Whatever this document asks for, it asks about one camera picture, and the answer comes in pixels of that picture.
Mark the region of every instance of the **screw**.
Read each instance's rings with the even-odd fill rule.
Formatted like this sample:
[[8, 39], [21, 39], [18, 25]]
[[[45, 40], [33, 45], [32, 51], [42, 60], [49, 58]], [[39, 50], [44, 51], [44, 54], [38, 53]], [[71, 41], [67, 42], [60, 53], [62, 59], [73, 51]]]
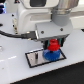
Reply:
[[13, 17], [14, 15], [12, 14], [12, 17]]
[[63, 28], [61, 28], [60, 30], [63, 31]]
[[2, 52], [3, 51], [3, 47], [2, 46], [0, 46], [0, 52]]
[[44, 31], [41, 31], [42, 34], [44, 34]]
[[1, 27], [1, 26], [3, 26], [3, 24], [2, 24], [2, 23], [0, 23], [0, 27]]

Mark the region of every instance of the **blue object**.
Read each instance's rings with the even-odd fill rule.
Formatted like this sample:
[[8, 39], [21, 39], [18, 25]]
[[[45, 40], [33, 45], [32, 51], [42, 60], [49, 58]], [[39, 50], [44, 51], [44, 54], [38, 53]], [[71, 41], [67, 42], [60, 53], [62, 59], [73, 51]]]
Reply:
[[56, 61], [60, 57], [60, 50], [50, 52], [49, 50], [43, 50], [43, 57], [48, 61]]

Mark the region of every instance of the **white table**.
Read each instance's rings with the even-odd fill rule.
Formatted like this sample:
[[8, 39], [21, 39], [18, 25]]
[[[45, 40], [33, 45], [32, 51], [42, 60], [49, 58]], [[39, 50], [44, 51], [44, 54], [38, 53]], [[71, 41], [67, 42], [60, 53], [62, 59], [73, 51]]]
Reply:
[[[14, 34], [13, 18], [11, 14], [0, 15], [0, 23], [3, 23], [3, 27], [0, 27], [0, 30]], [[29, 68], [25, 53], [42, 48], [40, 42], [8, 38], [0, 35], [0, 46], [3, 47], [3, 51], [0, 52], [0, 84], [13, 83], [84, 61], [84, 33], [81, 30], [73, 30], [66, 39], [64, 47], [61, 48], [67, 59], [36, 68]]]

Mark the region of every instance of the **cable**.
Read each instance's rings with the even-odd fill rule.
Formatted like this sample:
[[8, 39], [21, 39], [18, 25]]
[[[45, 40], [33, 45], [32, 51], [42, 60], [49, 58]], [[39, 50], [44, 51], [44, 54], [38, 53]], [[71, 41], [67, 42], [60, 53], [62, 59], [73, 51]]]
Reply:
[[31, 39], [31, 40], [37, 39], [35, 31], [31, 31], [21, 35], [13, 35], [13, 34], [5, 33], [0, 30], [0, 34], [11, 38], [22, 38], [22, 39]]
[[4, 36], [7, 36], [7, 37], [12, 37], [12, 38], [21, 38], [21, 35], [12, 35], [12, 34], [5, 33], [1, 30], [0, 30], [0, 34], [4, 35]]

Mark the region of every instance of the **metal plate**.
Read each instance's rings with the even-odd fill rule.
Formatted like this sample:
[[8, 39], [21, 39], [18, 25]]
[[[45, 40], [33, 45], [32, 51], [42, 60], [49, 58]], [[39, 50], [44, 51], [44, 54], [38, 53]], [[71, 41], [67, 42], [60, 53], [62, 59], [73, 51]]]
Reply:
[[52, 62], [43, 58], [42, 53], [43, 53], [43, 49], [26, 53], [26, 58], [28, 60], [28, 64], [29, 64], [30, 68], [37, 67], [37, 66], [42, 66], [44, 64], [48, 64], [48, 63], [52, 63], [52, 62], [56, 62], [56, 61], [66, 59], [66, 57], [65, 57], [65, 55], [63, 54], [62, 51], [61, 51], [61, 54], [60, 54], [60, 58], [58, 60], [52, 61]]

